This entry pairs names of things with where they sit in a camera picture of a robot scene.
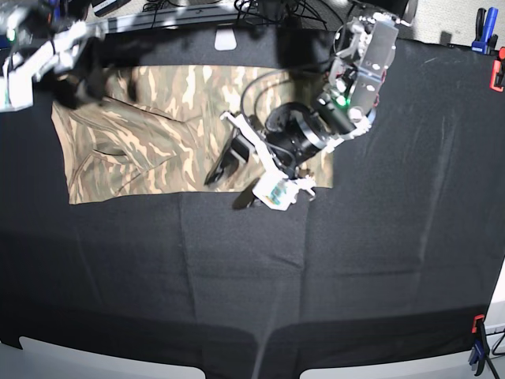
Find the black tablecloth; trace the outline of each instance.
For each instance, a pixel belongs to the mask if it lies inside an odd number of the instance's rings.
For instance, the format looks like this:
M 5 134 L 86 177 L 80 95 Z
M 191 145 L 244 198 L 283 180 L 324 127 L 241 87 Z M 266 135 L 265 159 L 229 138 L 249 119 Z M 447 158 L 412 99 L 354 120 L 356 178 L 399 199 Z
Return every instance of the black tablecloth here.
M 105 65 L 286 67 L 332 35 L 109 36 Z M 505 246 L 505 95 L 492 58 L 411 41 L 373 130 L 335 152 L 335 188 L 288 212 L 236 194 L 68 205 L 51 94 L 0 117 L 0 340 L 28 336 L 209 378 L 298 377 L 468 350 Z

